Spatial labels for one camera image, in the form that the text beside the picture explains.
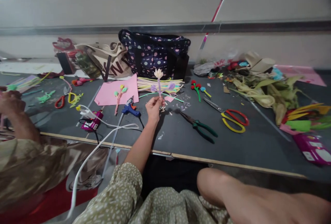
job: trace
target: green bottle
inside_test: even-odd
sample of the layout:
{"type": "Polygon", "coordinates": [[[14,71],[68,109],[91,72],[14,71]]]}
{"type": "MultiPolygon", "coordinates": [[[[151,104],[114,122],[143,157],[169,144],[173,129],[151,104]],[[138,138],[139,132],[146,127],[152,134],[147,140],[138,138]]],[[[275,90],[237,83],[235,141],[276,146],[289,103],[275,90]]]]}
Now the green bottle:
{"type": "Polygon", "coordinates": [[[89,78],[98,78],[101,76],[98,68],[91,62],[90,58],[81,52],[76,53],[76,62],[82,71],[89,76],[89,78]]]}

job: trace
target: wooden table edge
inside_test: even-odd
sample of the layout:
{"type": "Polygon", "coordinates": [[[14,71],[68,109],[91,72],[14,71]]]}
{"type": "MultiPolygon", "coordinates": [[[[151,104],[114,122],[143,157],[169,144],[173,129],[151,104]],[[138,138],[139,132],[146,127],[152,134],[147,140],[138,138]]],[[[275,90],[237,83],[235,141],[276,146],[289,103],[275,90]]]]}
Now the wooden table edge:
{"type": "Polygon", "coordinates": [[[291,177],[298,177],[298,178],[307,179],[307,177],[304,176],[304,175],[297,174],[297,173],[292,173],[292,172],[278,171],[278,170],[267,169],[267,168],[256,167],[256,166],[250,166],[250,165],[235,164],[235,163],[218,161],[218,160],[207,159],[207,158],[192,157],[192,156],[181,155],[181,154],[176,154],[176,153],[172,153],[171,156],[174,157],[174,158],[193,160],[193,161],[204,162],[204,163],[226,165],[226,166],[238,167],[238,168],[242,168],[242,169],[250,169],[250,170],[254,170],[254,171],[267,172],[267,173],[272,173],[272,174],[278,174],[278,175],[284,175],[284,176],[291,176],[291,177]]]}
{"type": "MultiPolygon", "coordinates": [[[[72,139],[72,140],[76,140],[76,141],[82,141],[82,142],[97,144],[97,141],[93,140],[93,139],[80,138],[80,137],[69,136],[69,135],[45,133],[45,132],[41,132],[40,134],[50,136],[50,137],[55,137],[55,138],[72,139]]],[[[110,142],[104,142],[104,144],[108,145],[108,146],[111,146],[110,142]]],[[[131,149],[132,146],[114,144],[114,147],[131,149]]],[[[172,156],[174,158],[180,158],[180,159],[186,159],[186,160],[192,160],[192,161],[204,162],[204,163],[220,164],[220,165],[226,165],[226,166],[231,166],[231,167],[238,167],[238,168],[242,168],[242,169],[250,169],[250,170],[254,170],[254,171],[260,171],[260,172],[266,172],[266,173],[272,173],[272,174],[278,174],[278,175],[284,175],[284,176],[291,176],[291,177],[298,177],[298,178],[307,179],[307,177],[304,176],[304,175],[297,174],[297,173],[292,173],[292,172],[278,171],[278,170],[267,169],[267,168],[256,167],[256,166],[250,166],[250,165],[235,164],[235,163],[218,161],[218,160],[213,160],[213,159],[181,155],[181,154],[177,154],[177,153],[161,152],[161,151],[157,151],[157,150],[152,150],[152,152],[157,153],[157,154],[162,154],[162,155],[169,155],[169,156],[172,156]]]]}

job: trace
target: white cable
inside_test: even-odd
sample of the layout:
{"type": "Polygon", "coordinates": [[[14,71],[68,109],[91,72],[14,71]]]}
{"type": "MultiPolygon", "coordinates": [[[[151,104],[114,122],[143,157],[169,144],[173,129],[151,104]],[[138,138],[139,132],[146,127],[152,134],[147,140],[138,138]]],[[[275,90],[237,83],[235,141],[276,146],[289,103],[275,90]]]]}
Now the white cable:
{"type": "Polygon", "coordinates": [[[86,110],[89,110],[90,111],[90,114],[92,114],[95,118],[97,118],[98,120],[100,120],[102,123],[106,124],[107,126],[112,126],[112,127],[119,127],[119,126],[116,126],[116,125],[111,125],[111,124],[108,124],[106,122],[104,122],[102,119],[100,119],[99,117],[97,117],[87,106],[84,106],[84,105],[78,105],[80,107],[84,107],[86,108],[86,110]]]}
{"type": "MultiPolygon", "coordinates": [[[[92,114],[93,112],[86,106],[84,105],[79,105],[81,107],[85,107],[87,110],[89,110],[92,114]]],[[[97,119],[99,119],[100,121],[102,121],[103,123],[105,123],[106,125],[108,126],[113,126],[113,127],[116,127],[115,129],[113,129],[102,141],[99,142],[99,144],[94,148],[94,150],[90,153],[90,155],[87,156],[87,158],[84,160],[83,164],[80,166],[78,172],[77,172],[77,175],[75,177],[75,181],[73,183],[73,189],[72,189],[72,197],[71,197],[71,206],[70,206],[70,210],[69,210],[69,213],[66,217],[65,220],[63,221],[60,221],[60,222],[57,222],[57,223],[63,223],[63,222],[66,222],[67,220],[69,220],[72,216],[72,213],[73,213],[73,210],[75,209],[75,206],[76,206],[76,195],[77,195],[77,184],[78,184],[78,179],[79,179],[79,176],[80,176],[80,173],[82,172],[83,170],[83,167],[85,166],[85,164],[87,163],[87,160],[89,160],[89,158],[96,152],[96,150],[102,145],[103,142],[106,141],[106,139],[115,131],[115,130],[118,130],[118,129],[121,129],[121,128],[125,128],[125,129],[139,129],[139,126],[137,124],[128,124],[128,125],[125,125],[125,126],[115,126],[115,125],[111,125],[111,124],[108,124],[106,122],[104,122],[103,120],[101,120],[100,118],[98,118],[95,114],[93,114],[97,119]]],[[[111,149],[114,147],[114,142],[115,140],[113,140],[112,144],[111,144],[111,148],[110,148],[110,152],[111,152],[111,149]]]]}
{"type": "Polygon", "coordinates": [[[75,177],[75,181],[73,183],[73,190],[72,190],[72,197],[71,197],[71,206],[70,206],[70,210],[69,210],[69,213],[67,215],[67,218],[64,221],[67,221],[67,220],[70,219],[70,217],[72,215],[72,212],[73,212],[73,210],[75,208],[78,179],[79,179],[79,175],[80,175],[81,171],[83,170],[84,165],[87,163],[87,160],[89,160],[89,158],[102,145],[102,143],[106,141],[106,139],[112,134],[113,131],[115,131],[117,129],[121,129],[121,128],[126,128],[127,126],[131,126],[131,125],[136,125],[137,127],[131,127],[131,128],[128,128],[128,129],[138,129],[139,128],[137,124],[128,124],[128,125],[125,125],[125,126],[121,126],[121,127],[115,128],[102,141],[100,141],[100,143],[94,148],[94,150],[90,153],[90,155],[88,155],[87,158],[84,160],[83,164],[81,165],[81,167],[79,168],[79,170],[77,172],[77,175],[75,177]]]}

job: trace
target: navy polka dot bag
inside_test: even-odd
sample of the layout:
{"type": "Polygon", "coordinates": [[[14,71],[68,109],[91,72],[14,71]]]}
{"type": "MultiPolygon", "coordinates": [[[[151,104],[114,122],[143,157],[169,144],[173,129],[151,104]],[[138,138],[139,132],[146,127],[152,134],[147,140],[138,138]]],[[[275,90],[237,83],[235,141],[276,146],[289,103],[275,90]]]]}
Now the navy polka dot bag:
{"type": "Polygon", "coordinates": [[[125,29],[118,33],[118,38],[128,51],[132,73],[153,78],[155,69],[161,69],[162,79],[184,79],[189,61],[189,39],[176,35],[134,33],[125,29]]]}

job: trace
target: table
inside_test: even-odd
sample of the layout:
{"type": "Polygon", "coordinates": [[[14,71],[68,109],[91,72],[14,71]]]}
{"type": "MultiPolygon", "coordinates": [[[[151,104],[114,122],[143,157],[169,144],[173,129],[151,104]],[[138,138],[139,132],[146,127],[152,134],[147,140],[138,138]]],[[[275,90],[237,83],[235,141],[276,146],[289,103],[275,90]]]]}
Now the table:
{"type": "MultiPolygon", "coordinates": [[[[329,87],[303,82],[297,82],[297,86],[313,99],[330,105],[331,73],[329,71],[319,71],[319,73],[329,87]]],[[[0,85],[17,79],[17,76],[0,75],[0,85]]],[[[84,93],[79,104],[87,106],[102,83],[102,80],[97,80],[85,83],[80,87],[73,87],[74,93],[84,93]]],[[[67,98],[63,109],[54,108],[54,103],[62,95],[64,86],[65,82],[59,78],[45,80],[38,89],[44,89],[46,92],[56,90],[56,92],[44,104],[39,104],[36,99],[36,97],[43,95],[42,92],[24,96],[23,100],[27,103],[27,114],[43,135],[95,144],[96,138],[93,133],[87,134],[87,132],[81,130],[81,125],[76,127],[80,114],[75,108],[69,108],[70,105],[67,102],[67,98]]],[[[142,97],[139,103],[135,104],[138,107],[137,110],[142,114],[141,120],[143,124],[146,124],[148,119],[144,105],[150,97],[142,97]]],[[[235,93],[224,93],[222,82],[219,79],[199,78],[192,74],[192,69],[188,69],[185,85],[178,98],[184,100],[184,103],[174,100],[168,103],[166,112],[161,114],[153,143],[153,153],[174,158],[308,178],[320,182],[331,182],[331,167],[318,167],[307,162],[295,142],[289,142],[284,139],[248,101],[235,93]],[[229,130],[223,124],[221,115],[216,110],[203,100],[201,102],[198,101],[196,92],[190,88],[190,82],[193,79],[206,86],[207,92],[212,96],[212,101],[221,108],[239,110],[249,118],[250,125],[246,128],[245,133],[237,134],[229,130]],[[177,109],[181,109],[194,119],[198,119],[213,128],[219,135],[218,138],[214,138],[215,144],[209,143],[192,129],[190,123],[176,113],[177,109]]],[[[310,100],[305,97],[300,97],[299,101],[306,105],[310,103],[310,100]]],[[[259,105],[258,108],[268,118],[274,120],[274,114],[271,109],[263,109],[259,105]]],[[[93,102],[90,109],[99,110],[100,107],[93,102]]],[[[117,125],[120,114],[114,116],[114,109],[115,106],[106,106],[103,110],[103,120],[109,124],[117,125]]],[[[129,123],[137,123],[142,130],[139,120],[131,114],[124,116],[121,125],[129,123]]],[[[97,130],[100,138],[105,137],[110,131],[111,128],[103,124],[97,130]]],[[[323,144],[327,149],[331,150],[331,130],[319,131],[318,134],[323,136],[323,144]]],[[[139,135],[140,132],[137,130],[120,129],[114,146],[129,149],[139,135]]],[[[113,134],[110,135],[104,144],[110,146],[112,139],[113,134]]]]}

